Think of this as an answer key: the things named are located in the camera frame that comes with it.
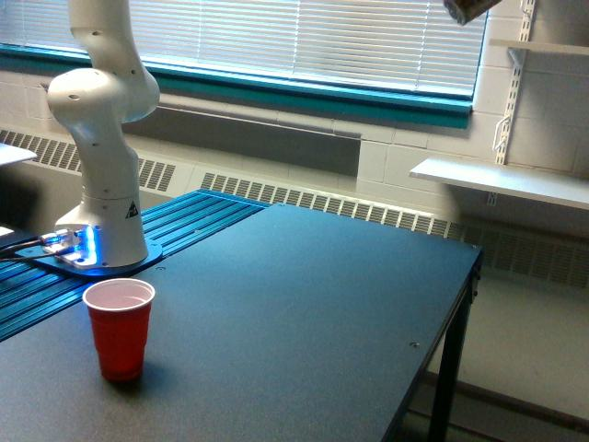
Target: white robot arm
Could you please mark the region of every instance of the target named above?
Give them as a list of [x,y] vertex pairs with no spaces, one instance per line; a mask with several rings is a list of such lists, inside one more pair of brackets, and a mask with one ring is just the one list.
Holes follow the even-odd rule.
[[143,260],[147,248],[137,155],[121,124],[151,113],[159,88],[135,49],[129,0],[69,0],[69,13],[93,67],[55,77],[48,91],[50,109],[72,134],[82,163],[82,202],[56,224],[80,232],[81,239],[60,259],[80,269],[126,266]]

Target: window blind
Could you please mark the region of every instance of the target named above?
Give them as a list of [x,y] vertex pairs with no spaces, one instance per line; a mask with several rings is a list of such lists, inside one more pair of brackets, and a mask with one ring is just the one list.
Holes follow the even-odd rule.
[[[379,90],[471,96],[485,17],[442,0],[131,0],[149,62]],[[81,51],[66,0],[0,0],[0,41]]]

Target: teal window frame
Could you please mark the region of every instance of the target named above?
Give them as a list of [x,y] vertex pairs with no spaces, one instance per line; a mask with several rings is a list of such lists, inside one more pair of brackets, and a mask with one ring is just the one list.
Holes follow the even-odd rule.
[[[172,64],[144,64],[159,86],[172,93],[236,99],[252,106],[279,105],[341,120],[360,119],[383,124],[411,122],[466,129],[472,112],[472,98],[338,87]],[[82,52],[0,43],[0,66],[8,70],[56,75],[90,65],[89,57]]]

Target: red plastic cup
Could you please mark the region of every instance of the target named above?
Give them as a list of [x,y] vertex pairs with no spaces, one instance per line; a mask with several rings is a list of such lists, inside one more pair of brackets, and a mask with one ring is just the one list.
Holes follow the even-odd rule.
[[150,284],[130,278],[102,281],[84,292],[104,378],[123,382],[141,376],[155,295]]

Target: white shelf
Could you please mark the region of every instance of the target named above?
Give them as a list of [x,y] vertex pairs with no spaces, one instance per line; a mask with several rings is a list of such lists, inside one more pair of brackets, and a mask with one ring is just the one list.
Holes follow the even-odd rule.
[[19,161],[26,161],[36,157],[30,150],[0,143],[0,166],[18,163]]
[[534,43],[532,41],[491,39],[491,46],[504,46],[509,49],[517,49],[541,53],[562,53],[566,55],[589,55],[589,47],[572,46],[570,44]]
[[589,209],[589,181],[465,159],[428,158],[410,175],[460,187]]

